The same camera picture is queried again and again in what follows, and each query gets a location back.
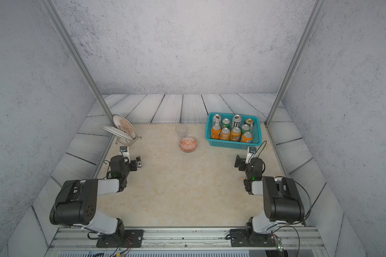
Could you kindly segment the teal plastic basket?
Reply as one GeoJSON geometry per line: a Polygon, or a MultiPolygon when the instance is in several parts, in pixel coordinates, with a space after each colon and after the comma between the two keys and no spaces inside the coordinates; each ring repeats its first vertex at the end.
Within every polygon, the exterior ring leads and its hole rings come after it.
{"type": "Polygon", "coordinates": [[[248,147],[258,147],[262,144],[262,134],[261,134],[261,126],[260,126],[260,120],[256,116],[252,115],[242,115],[242,124],[244,121],[248,118],[252,119],[254,121],[254,125],[251,131],[251,134],[253,136],[252,142],[245,143],[240,141],[228,141],[228,140],[217,140],[212,139],[211,135],[211,128],[213,124],[213,117],[214,115],[218,114],[222,119],[228,118],[232,120],[234,117],[234,114],[228,114],[228,113],[222,113],[222,112],[210,112],[208,114],[206,128],[205,128],[205,138],[209,142],[210,146],[214,147],[224,147],[224,148],[233,148],[233,149],[247,149],[248,147]]]}

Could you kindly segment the white monster energy can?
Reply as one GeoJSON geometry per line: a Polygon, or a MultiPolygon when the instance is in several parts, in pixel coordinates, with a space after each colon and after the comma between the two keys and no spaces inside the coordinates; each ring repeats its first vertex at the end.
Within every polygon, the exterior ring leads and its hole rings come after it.
{"type": "Polygon", "coordinates": [[[232,118],[232,124],[231,124],[232,128],[235,128],[235,127],[240,128],[241,122],[242,122],[242,117],[240,115],[234,115],[232,118]]]}

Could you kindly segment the silver drink can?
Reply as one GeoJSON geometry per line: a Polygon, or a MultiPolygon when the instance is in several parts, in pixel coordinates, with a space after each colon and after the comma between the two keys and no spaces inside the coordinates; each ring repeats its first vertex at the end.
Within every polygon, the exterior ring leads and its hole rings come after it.
{"type": "Polygon", "coordinates": [[[220,116],[220,114],[214,114],[212,117],[212,126],[220,125],[221,121],[222,117],[220,116]]]}

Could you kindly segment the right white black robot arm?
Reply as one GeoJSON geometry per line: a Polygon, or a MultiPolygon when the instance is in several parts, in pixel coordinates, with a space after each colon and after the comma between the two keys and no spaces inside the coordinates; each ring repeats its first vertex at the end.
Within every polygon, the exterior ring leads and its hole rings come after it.
{"type": "Polygon", "coordinates": [[[244,239],[250,246],[263,246],[274,241],[275,227],[302,223],[305,208],[296,182],[287,177],[265,176],[265,162],[249,153],[235,158],[234,166],[245,172],[245,191],[252,196],[263,197],[264,213],[251,217],[244,229],[244,239]]]}

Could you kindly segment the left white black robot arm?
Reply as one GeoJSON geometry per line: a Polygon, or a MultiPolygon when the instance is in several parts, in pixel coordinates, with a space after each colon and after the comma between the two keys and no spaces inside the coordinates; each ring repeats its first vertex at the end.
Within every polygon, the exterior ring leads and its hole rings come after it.
{"type": "Polygon", "coordinates": [[[98,235],[98,247],[122,247],[132,243],[123,221],[97,210],[98,196],[122,192],[131,172],[142,167],[141,157],[131,160],[117,155],[109,161],[109,171],[102,179],[65,181],[49,214],[53,225],[81,227],[98,235]]]}

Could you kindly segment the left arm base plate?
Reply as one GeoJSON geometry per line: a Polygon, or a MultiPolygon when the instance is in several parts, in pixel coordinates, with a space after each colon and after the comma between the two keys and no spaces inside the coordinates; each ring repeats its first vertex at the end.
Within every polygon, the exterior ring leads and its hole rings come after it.
{"type": "Polygon", "coordinates": [[[141,248],[144,230],[126,229],[119,230],[112,235],[100,235],[97,248],[141,248]]]}

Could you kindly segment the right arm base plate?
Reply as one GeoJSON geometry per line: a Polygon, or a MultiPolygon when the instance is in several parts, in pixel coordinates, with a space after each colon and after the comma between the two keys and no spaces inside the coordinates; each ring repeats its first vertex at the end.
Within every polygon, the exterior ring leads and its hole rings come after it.
{"type": "Polygon", "coordinates": [[[276,247],[271,235],[248,232],[246,229],[231,229],[225,239],[232,247],[276,247]]]}

